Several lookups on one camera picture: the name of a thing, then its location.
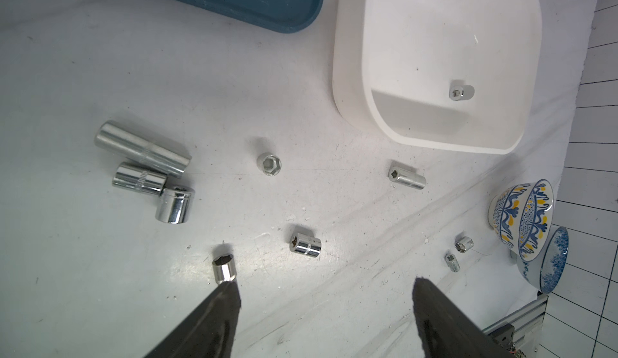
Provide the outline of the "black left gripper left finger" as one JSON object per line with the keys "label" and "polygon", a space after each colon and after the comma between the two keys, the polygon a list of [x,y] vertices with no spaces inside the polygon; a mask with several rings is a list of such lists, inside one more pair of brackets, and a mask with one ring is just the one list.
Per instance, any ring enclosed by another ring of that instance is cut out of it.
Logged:
{"label": "black left gripper left finger", "polygon": [[148,357],[230,357],[241,310],[235,281],[222,282]]}

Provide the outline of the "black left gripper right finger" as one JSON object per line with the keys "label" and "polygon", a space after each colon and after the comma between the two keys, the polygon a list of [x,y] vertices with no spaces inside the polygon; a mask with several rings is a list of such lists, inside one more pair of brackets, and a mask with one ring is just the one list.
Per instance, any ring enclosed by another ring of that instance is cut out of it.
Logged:
{"label": "black left gripper right finger", "polygon": [[418,335],[426,357],[510,357],[433,282],[415,279],[412,291]]}

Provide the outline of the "small chrome socket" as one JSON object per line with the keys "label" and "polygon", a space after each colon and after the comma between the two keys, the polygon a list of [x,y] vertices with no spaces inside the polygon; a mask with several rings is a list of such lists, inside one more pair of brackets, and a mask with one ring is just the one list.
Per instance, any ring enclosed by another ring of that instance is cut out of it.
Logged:
{"label": "small chrome socket", "polygon": [[470,237],[460,237],[455,241],[455,249],[459,253],[467,253],[474,247],[474,241]]}
{"label": "small chrome socket", "polygon": [[475,92],[475,88],[463,80],[454,80],[450,83],[449,97],[453,101],[471,100]]}
{"label": "small chrome socket", "polygon": [[452,271],[453,273],[458,273],[460,271],[460,263],[458,262],[455,254],[447,253],[444,257],[444,260],[450,271]]}

